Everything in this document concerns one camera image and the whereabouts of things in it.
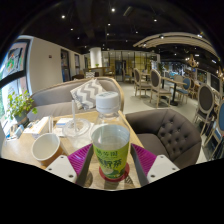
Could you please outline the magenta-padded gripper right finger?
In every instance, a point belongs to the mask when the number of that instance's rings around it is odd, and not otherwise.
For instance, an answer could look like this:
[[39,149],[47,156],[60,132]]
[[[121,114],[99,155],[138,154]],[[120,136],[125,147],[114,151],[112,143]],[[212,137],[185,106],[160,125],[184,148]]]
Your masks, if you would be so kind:
[[130,153],[136,178],[141,187],[179,171],[179,168],[165,155],[155,155],[136,144],[131,144]]

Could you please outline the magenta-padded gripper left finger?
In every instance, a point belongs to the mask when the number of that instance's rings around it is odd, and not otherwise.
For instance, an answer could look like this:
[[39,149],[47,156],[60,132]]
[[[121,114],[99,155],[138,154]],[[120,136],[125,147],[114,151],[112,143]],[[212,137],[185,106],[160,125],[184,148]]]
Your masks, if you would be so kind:
[[69,156],[60,155],[46,170],[65,180],[83,186],[93,156],[93,146],[86,145]]

